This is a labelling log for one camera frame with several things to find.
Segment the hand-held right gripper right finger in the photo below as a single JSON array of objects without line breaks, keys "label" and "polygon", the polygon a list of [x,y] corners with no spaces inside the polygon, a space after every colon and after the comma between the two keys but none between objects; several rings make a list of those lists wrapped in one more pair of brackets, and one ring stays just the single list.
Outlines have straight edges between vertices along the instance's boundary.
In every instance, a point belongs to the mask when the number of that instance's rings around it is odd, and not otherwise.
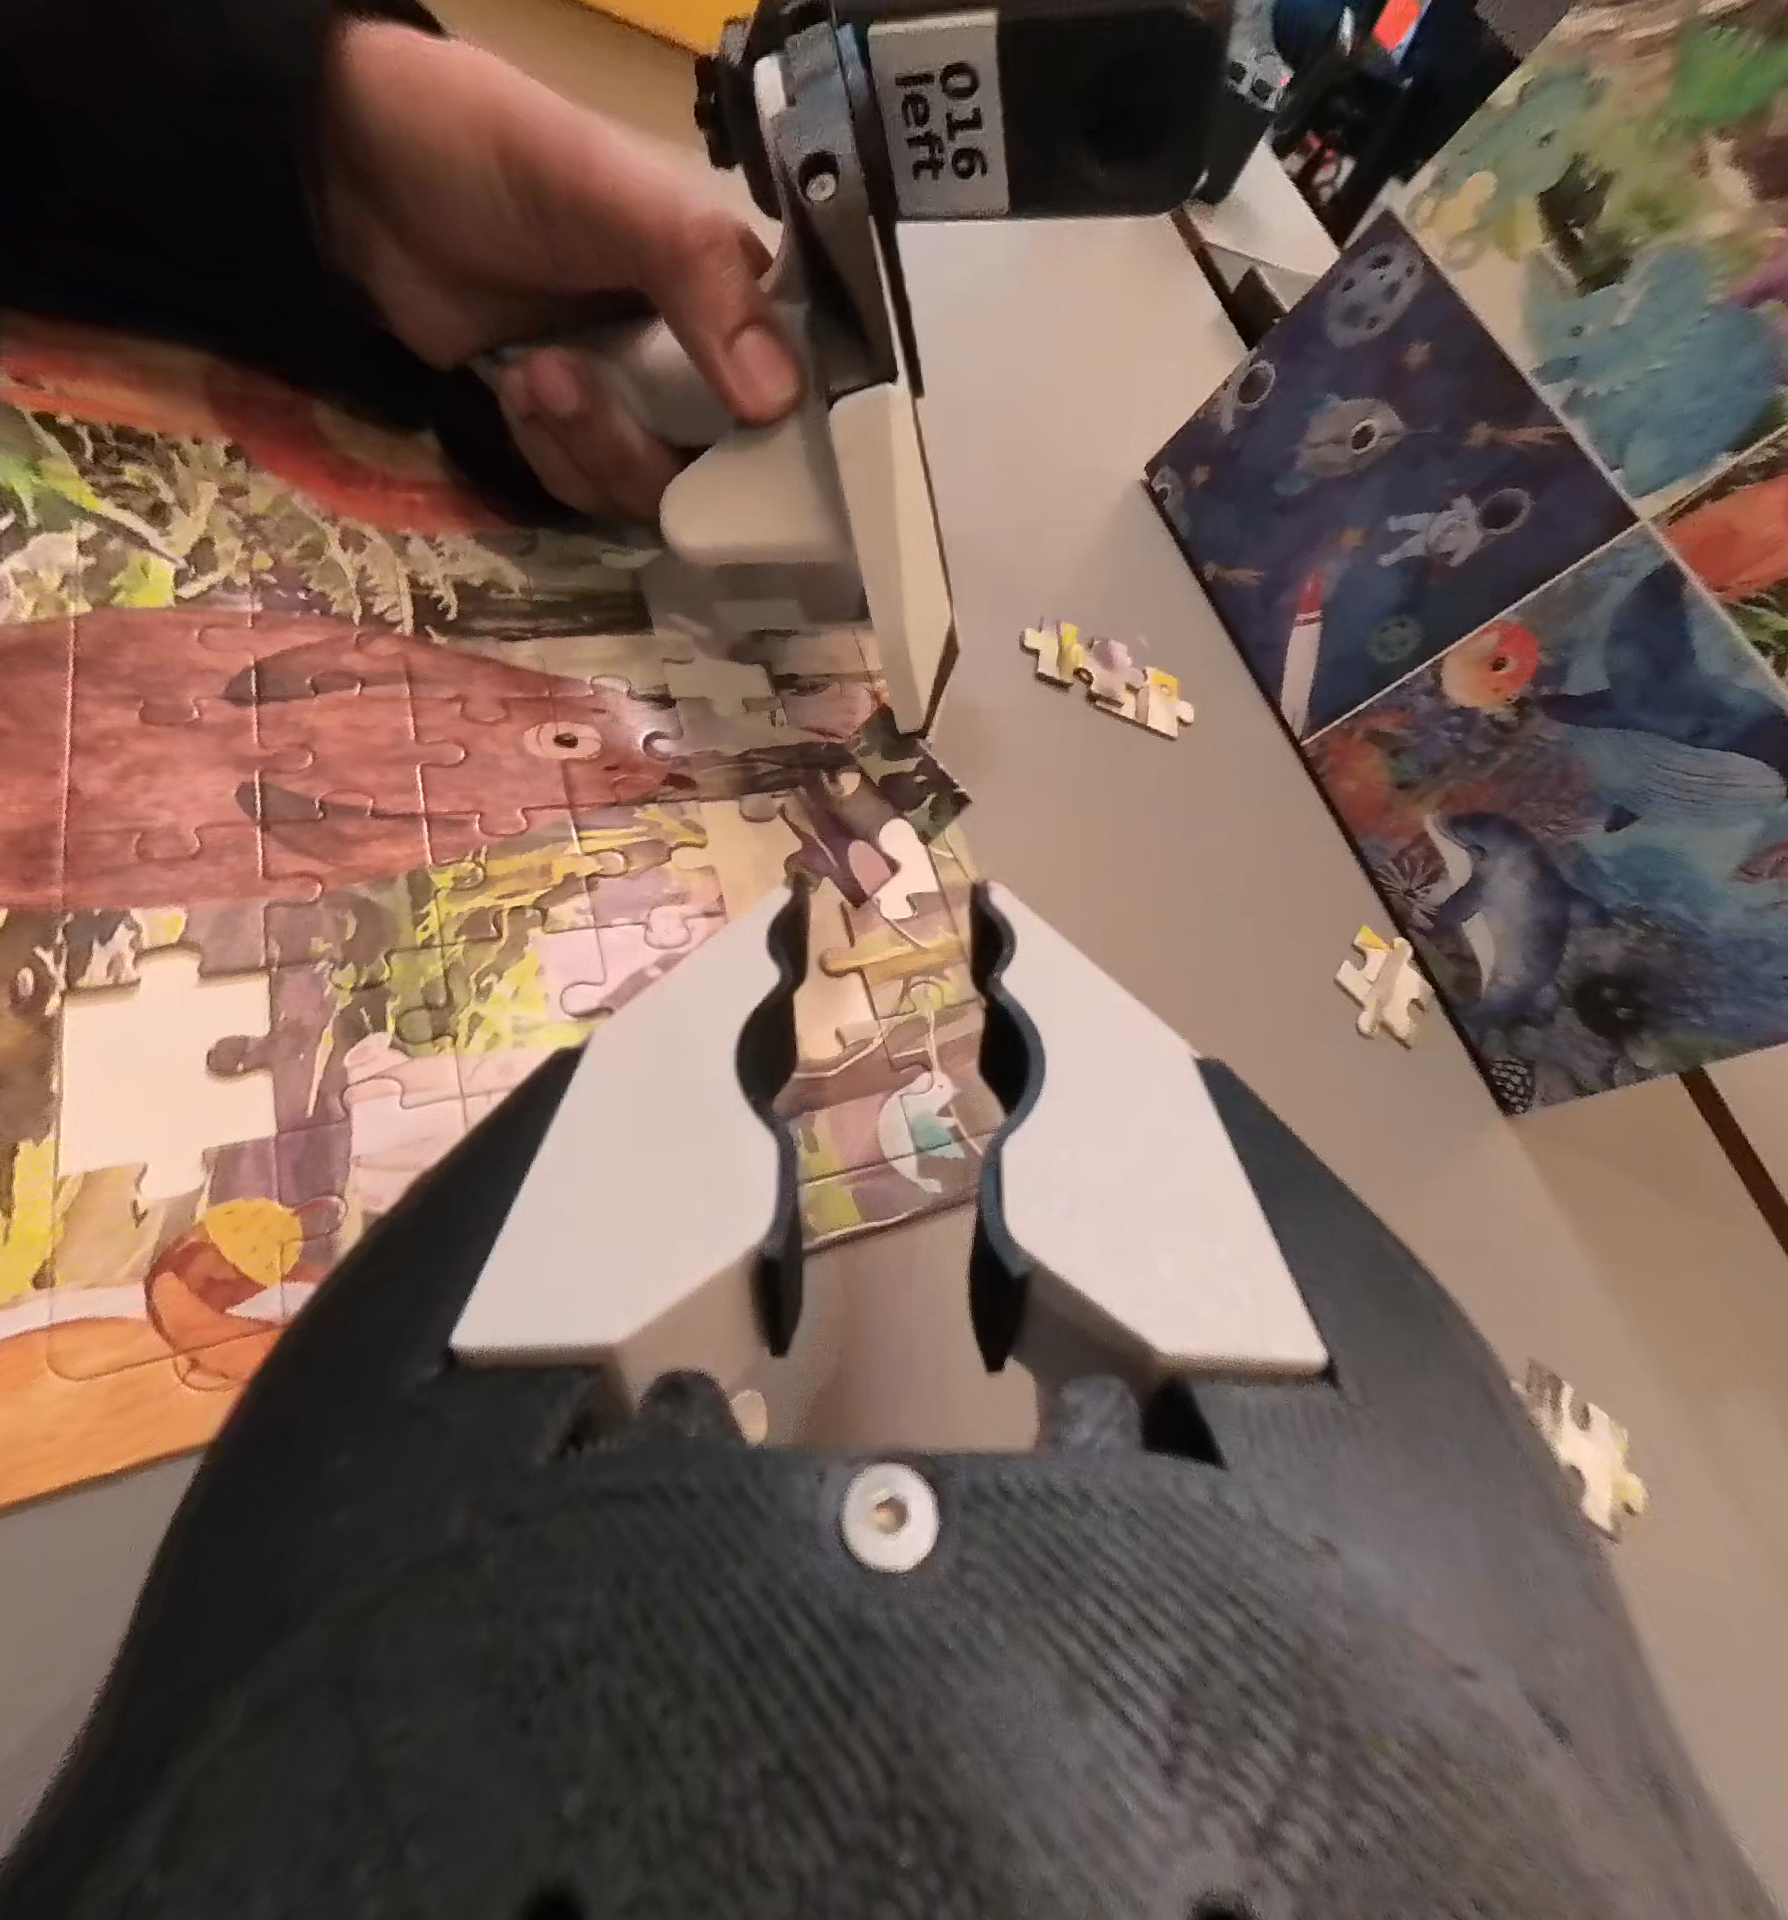
[{"label": "hand-held right gripper right finger", "polygon": [[1086,1377],[1142,1398],[1321,1379],[1323,1333],[1208,1063],[1001,883],[975,887],[969,921],[998,1105],[969,1256],[986,1368],[1022,1371],[1045,1398]]}]

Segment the dark green puzzle piece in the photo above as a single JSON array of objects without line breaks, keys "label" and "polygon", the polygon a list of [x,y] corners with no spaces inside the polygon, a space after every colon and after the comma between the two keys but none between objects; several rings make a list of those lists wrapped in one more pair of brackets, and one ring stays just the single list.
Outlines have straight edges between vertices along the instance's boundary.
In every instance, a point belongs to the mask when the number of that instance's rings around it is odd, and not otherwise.
[{"label": "dark green puzzle piece", "polygon": [[928,737],[903,732],[885,704],[863,721],[851,751],[859,775],[925,844],[942,840],[971,807],[971,796],[938,760]]}]

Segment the person's left forearm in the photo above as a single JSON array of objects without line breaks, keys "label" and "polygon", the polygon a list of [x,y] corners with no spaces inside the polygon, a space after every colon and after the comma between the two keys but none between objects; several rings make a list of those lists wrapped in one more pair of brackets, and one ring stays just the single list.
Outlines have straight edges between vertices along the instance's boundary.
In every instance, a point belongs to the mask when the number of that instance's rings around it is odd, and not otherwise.
[{"label": "person's left forearm", "polygon": [[0,2],[0,312],[203,349],[398,426],[445,376],[326,251],[329,59],[418,4]]}]

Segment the yellow box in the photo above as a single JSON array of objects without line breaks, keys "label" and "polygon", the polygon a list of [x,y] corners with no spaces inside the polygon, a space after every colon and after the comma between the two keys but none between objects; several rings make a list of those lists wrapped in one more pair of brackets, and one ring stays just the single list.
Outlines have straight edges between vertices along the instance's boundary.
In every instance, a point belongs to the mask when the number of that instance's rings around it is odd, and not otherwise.
[{"label": "yellow box", "polygon": [[579,4],[690,53],[714,53],[721,32],[733,21],[746,21],[758,6],[758,2],[694,0],[602,0]]}]

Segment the illustrated jigsaw puzzle board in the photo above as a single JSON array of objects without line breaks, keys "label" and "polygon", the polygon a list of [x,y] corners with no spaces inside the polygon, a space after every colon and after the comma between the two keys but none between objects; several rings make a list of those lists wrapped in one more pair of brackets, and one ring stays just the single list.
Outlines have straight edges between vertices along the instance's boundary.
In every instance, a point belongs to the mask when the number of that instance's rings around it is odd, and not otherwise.
[{"label": "illustrated jigsaw puzzle board", "polygon": [[204,1446],[541,1062],[809,879],[809,1249],[973,1195],[971,862],[859,775],[845,621],[660,564],[186,349],[0,332],[0,1508]]}]

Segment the pale grey-banded puzzle piece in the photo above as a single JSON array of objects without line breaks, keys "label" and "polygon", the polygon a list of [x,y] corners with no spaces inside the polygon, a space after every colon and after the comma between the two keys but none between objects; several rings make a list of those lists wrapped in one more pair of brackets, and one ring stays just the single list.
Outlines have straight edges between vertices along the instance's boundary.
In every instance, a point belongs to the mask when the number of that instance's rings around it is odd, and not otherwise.
[{"label": "pale grey-banded puzzle piece", "polygon": [[1361,1038],[1387,1038],[1406,1048],[1416,1045],[1433,996],[1408,937],[1387,937],[1361,925],[1350,956],[1338,969],[1335,984],[1355,1004],[1355,1030]]}]

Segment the beige grey striped puzzle piece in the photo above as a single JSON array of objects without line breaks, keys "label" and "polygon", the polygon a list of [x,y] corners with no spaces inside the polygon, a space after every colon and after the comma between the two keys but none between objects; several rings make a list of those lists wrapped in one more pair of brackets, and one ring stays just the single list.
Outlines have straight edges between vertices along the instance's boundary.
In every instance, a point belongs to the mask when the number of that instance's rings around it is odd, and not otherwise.
[{"label": "beige grey striped puzzle piece", "polygon": [[1561,1476],[1574,1484],[1582,1518],[1620,1544],[1651,1511],[1628,1429],[1540,1361],[1527,1361],[1516,1392]]}]

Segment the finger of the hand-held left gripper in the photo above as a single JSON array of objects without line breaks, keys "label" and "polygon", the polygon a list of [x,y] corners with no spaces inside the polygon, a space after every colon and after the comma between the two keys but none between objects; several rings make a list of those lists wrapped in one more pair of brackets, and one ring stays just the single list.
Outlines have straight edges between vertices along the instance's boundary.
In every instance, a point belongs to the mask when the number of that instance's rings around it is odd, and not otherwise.
[{"label": "finger of the hand-held left gripper", "polygon": [[921,423],[903,380],[829,410],[867,619],[896,728],[928,734],[956,659],[956,615]]},{"label": "finger of the hand-held left gripper", "polygon": [[711,448],[660,505],[676,613],[714,651],[843,623],[856,586],[898,697],[898,423],[786,421]]}]

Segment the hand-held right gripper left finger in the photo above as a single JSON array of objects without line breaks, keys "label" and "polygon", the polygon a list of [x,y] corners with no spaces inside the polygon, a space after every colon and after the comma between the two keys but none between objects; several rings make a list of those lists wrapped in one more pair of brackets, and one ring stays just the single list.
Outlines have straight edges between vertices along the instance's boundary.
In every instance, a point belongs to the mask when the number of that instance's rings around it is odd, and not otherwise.
[{"label": "hand-held right gripper left finger", "polygon": [[452,1331],[478,1366],[599,1372],[642,1397],[671,1372],[745,1391],[803,1308],[798,1148],[776,1102],[809,890],[786,883],[611,1016]]}]

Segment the colourful illustrated puzzle box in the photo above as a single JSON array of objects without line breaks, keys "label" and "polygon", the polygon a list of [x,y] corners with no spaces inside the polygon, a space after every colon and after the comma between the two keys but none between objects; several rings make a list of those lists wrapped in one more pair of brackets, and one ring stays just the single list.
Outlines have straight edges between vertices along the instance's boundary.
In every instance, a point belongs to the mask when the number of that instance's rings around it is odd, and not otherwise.
[{"label": "colourful illustrated puzzle box", "polygon": [[1145,486],[1507,1112],[1788,1045],[1788,4],[1577,4]]}]

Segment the person's left hand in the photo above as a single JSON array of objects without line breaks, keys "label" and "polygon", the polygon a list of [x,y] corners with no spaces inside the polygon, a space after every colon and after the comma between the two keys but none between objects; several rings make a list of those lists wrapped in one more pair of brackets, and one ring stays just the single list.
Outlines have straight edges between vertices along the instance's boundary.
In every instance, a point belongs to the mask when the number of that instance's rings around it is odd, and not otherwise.
[{"label": "person's left hand", "polygon": [[752,226],[663,156],[501,57],[388,19],[333,37],[323,232],[388,332],[433,369],[513,349],[492,396],[562,505],[652,523],[681,455],[569,346],[593,298],[648,302],[737,424],[803,378]]}]

